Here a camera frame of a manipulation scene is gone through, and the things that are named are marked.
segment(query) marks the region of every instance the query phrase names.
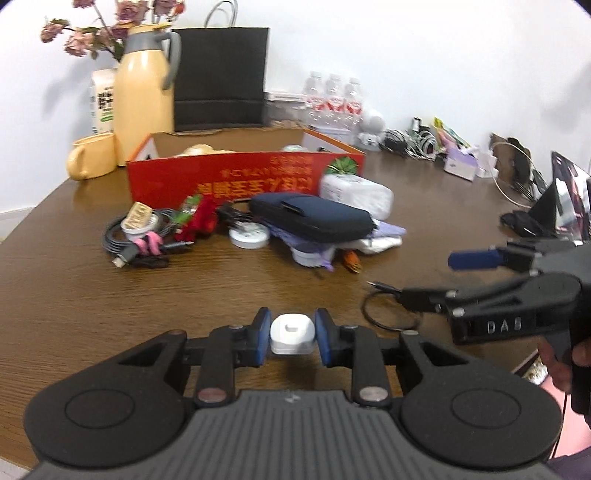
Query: artificial flower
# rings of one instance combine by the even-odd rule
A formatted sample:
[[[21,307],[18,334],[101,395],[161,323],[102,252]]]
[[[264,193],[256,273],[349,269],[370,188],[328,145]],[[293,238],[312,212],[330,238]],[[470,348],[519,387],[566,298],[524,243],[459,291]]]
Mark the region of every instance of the artificial flower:
[[[112,47],[115,40],[123,40],[127,38],[128,29],[119,25],[112,27],[103,27],[97,33],[97,39],[100,43],[107,47]]]
[[[148,11],[147,0],[140,0],[135,3],[131,0],[123,0],[117,4],[117,19],[120,23],[131,22],[139,25],[144,21]]]
[[[73,0],[74,8],[88,8],[95,6],[95,0]]]
[[[174,7],[172,16],[177,17],[183,12],[184,12],[184,2],[178,2],[176,7]]]
[[[64,30],[65,25],[49,22],[41,30],[41,41],[49,43],[56,39],[56,37]]]
[[[168,15],[177,5],[177,0],[154,0],[154,15]]]
[[[75,57],[83,57],[90,50],[95,36],[92,33],[84,33],[78,29],[68,38],[64,50]]]
[[[219,207],[217,200],[204,196],[191,219],[180,231],[177,231],[174,239],[177,242],[194,242],[196,236],[211,235],[217,227],[217,207]]]

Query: white charger box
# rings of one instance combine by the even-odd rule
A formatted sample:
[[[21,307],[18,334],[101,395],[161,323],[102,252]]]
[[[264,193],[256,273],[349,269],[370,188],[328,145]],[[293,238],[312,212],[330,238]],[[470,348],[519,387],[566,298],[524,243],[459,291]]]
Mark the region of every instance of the white charger box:
[[[279,315],[271,324],[271,351],[276,355],[309,355],[314,351],[314,322],[301,313]]]

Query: white package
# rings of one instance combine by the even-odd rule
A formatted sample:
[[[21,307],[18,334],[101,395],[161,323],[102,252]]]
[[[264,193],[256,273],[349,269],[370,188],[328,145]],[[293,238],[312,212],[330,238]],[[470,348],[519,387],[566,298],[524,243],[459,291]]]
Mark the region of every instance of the white package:
[[[116,69],[95,70],[90,86],[90,117],[92,133],[106,134],[113,131],[113,84]]]
[[[324,175],[320,180],[320,196],[366,210],[376,220],[385,220],[392,211],[392,190],[357,175]]]

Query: metal screw head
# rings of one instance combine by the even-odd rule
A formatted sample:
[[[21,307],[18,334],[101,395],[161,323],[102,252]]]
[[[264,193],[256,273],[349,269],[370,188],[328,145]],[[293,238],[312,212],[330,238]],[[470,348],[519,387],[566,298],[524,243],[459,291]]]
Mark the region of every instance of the metal screw head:
[[[197,398],[204,403],[220,403],[226,400],[227,396],[221,388],[210,387],[201,390]]]
[[[363,387],[359,390],[359,396],[364,401],[380,402],[388,398],[388,391],[382,387]]]

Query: navy blue pouch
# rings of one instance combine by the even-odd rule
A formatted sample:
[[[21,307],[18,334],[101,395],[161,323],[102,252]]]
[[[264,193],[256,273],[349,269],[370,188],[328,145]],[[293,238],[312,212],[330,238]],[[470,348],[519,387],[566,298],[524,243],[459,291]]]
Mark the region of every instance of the navy blue pouch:
[[[261,193],[251,199],[250,207],[256,218],[323,244],[359,240],[375,228],[365,210],[304,193]]]

